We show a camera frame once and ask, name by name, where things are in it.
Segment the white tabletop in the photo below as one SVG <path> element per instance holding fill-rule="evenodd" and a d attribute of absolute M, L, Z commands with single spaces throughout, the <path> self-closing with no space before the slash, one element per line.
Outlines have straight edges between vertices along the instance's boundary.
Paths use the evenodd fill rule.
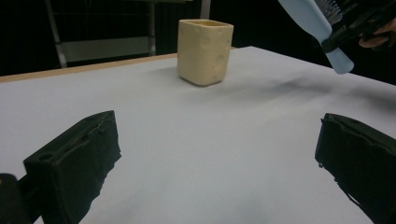
<path fill-rule="evenodd" d="M 107 110 L 122 157 L 81 223 L 372 223 L 318 168 L 320 119 L 396 136 L 394 86 L 243 48 L 206 88 L 176 58 L 0 83 L 0 172 L 21 178 L 23 159 Z"/>

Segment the human hand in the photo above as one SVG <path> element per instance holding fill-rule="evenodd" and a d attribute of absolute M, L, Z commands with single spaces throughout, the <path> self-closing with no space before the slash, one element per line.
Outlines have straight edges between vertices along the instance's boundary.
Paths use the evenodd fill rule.
<path fill-rule="evenodd" d="M 375 48 L 389 42 L 388 47 L 392 47 L 396 42 L 396 18 L 375 31 L 374 35 L 375 37 L 368 40 L 364 40 L 362 36 L 359 45 L 363 48 Z"/>

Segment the dark background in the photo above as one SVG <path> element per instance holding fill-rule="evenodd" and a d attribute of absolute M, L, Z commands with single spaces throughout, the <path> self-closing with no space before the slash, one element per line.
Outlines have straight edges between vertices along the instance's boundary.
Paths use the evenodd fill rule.
<path fill-rule="evenodd" d="M 148 34 L 148 6 L 124 0 L 51 0 L 62 41 L 120 38 Z M 201 0 L 186 4 L 156 4 L 157 54 L 177 52 L 177 25 L 198 19 Z M 233 46 L 254 46 L 329 66 L 312 37 L 286 13 L 277 0 L 211 0 L 210 19 L 234 25 Z M 59 68 L 44 0 L 0 3 L 0 76 Z M 396 84 L 395 55 L 363 49 L 353 39 L 341 49 L 355 63 L 352 73 Z M 101 63 L 148 55 L 70 63 Z"/>

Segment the light blue plastic object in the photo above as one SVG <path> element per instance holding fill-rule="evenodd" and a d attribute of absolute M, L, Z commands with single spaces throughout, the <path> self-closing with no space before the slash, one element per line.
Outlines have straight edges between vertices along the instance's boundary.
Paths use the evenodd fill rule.
<path fill-rule="evenodd" d="M 314 0 L 278 0 L 291 18 L 319 43 L 328 39 L 332 27 Z M 353 69 L 353 62 L 340 49 L 326 53 L 332 68 L 337 74 L 345 74 Z"/>

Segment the beige cup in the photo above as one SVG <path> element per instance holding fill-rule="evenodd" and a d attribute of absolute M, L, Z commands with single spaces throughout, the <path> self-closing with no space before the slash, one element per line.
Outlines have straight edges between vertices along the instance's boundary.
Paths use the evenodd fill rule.
<path fill-rule="evenodd" d="M 225 78 L 233 40 L 233 26 L 211 20 L 178 23 L 177 72 L 198 86 Z"/>

